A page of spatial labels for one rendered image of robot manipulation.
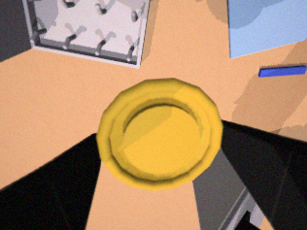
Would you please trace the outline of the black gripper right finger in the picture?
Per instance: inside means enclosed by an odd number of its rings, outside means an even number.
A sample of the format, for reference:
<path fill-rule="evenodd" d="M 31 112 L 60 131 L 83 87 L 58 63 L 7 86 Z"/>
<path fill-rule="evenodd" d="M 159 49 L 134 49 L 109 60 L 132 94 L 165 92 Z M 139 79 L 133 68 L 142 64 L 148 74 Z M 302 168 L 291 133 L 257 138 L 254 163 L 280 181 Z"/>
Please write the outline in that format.
<path fill-rule="evenodd" d="M 273 230 L 307 230 L 307 142 L 222 124 L 222 151 Z"/>

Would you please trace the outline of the blue flat bar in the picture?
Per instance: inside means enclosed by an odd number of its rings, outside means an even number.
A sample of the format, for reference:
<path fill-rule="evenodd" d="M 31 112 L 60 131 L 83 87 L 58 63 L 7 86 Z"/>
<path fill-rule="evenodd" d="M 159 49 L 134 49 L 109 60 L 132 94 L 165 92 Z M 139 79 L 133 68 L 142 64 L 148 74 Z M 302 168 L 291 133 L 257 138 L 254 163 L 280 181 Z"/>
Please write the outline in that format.
<path fill-rule="evenodd" d="M 262 77 L 275 77 L 275 76 L 286 76 L 286 75 L 298 75 L 303 74 L 307 70 L 306 66 L 281 66 L 281 67 L 269 67 L 269 68 L 259 68 L 258 76 Z"/>

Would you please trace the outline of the yellow plate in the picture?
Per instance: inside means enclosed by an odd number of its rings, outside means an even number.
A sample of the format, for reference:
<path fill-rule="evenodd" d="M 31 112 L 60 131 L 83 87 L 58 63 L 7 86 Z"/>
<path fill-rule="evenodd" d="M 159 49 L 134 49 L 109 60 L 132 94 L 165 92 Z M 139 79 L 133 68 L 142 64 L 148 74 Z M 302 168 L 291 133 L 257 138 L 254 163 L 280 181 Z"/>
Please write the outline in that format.
<path fill-rule="evenodd" d="M 149 79 L 121 91 L 101 116 L 99 155 L 131 187 L 172 189 L 196 179 L 222 144 L 217 104 L 197 85 Z"/>

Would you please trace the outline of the light blue flat mat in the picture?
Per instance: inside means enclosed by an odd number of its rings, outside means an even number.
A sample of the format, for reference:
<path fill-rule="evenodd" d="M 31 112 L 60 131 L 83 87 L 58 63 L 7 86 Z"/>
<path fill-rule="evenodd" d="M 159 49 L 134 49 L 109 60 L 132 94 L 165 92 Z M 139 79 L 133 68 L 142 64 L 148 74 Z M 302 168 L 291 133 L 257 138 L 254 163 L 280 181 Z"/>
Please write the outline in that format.
<path fill-rule="evenodd" d="M 226 0 L 230 58 L 307 40 L 307 0 Z"/>

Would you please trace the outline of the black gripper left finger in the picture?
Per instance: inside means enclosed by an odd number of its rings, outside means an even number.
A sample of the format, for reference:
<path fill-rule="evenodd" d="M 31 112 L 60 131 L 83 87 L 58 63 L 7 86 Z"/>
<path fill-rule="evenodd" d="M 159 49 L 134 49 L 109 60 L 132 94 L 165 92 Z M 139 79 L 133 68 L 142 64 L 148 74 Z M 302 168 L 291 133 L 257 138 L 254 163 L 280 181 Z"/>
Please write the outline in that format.
<path fill-rule="evenodd" d="M 92 133 L 0 189 L 0 230 L 86 230 L 101 159 Z"/>

